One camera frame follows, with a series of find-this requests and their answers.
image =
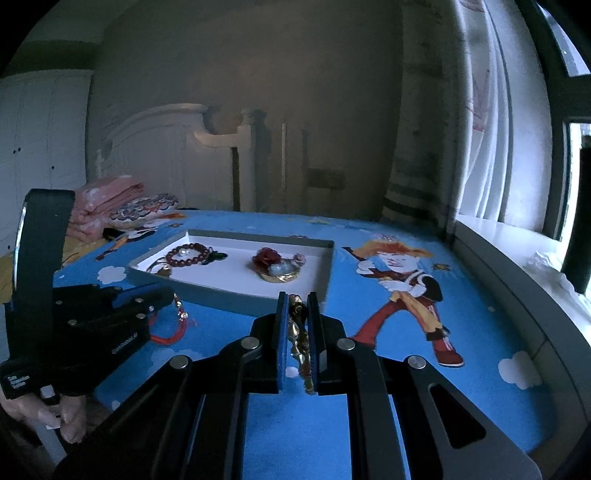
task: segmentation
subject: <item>bed frame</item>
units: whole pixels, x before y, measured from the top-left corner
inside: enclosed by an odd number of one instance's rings
[[[235,134],[213,135],[207,106],[172,103],[130,116],[97,150],[96,176],[130,174],[147,194],[175,194],[179,206],[256,211],[252,109]]]

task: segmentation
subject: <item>wardrobe door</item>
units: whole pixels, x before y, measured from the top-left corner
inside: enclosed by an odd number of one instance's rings
[[[0,257],[14,248],[21,211],[16,171],[21,94],[22,85],[0,82]]]
[[[47,147],[54,84],[54,79],[47,79],[33,80],[24,85],[17,141],[20,203],[31,189],[51,188]]]
[[[50,121],[50,176],[54,189],[76,189],[86,183],[86,108],[90,74],[59,77]]]

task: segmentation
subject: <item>jewelry box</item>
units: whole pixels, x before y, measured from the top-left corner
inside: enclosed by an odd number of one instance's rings
[[[205,246],[219,255],[219,260],[205,265],[170,266],[171,252],[175,258],[183,246]],[[263,280],[252,258],[263,248],[276,250],[284,258],[305,256],[297,278],[289,283]],[[214,232],[190,229],[152,248],[127,265],[128,279],[139,286],[159,282],[171,287],[182,300],[220,310],[261,316],[277,308],[279,292],[307,298],[315,291],[322,308],[326,298],[334,242],[310,238],[293,238],[249,233]],[[192,258],[194,251],[186,252]]]

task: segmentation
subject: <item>human hand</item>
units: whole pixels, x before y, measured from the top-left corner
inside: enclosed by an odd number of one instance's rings
[[[86,434],[86,397],[62,396],[58,406],[48,406],[29,393],[9,400],[0,388],[0,405],[13,419],[33,426],[41,422],[51,429],[60,429],[68,443],[80,443]]]

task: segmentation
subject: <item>pink folded blanket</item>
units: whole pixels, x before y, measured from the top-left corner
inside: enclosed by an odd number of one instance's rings
[[[108,214],[93,215],[93,219],[86,223],[70,223],[67,234],[83,242],[94,242],[103,236],[108,223]]]
[[[76,192],[74,208],[94,212],[99,205],[108,202],[138,183],[131,175],[91,181]]]
[[[92,221],[97,214],[100,213],[111,213],[117,210],[120,206],[141,197],[144,194],[144,185],[138,183],[131,186],[130,188],[122,191],[113,198],[101,203],[93,211],[88,211],[74,207],[72,215],[70,217],[70,223],[84,224]]]

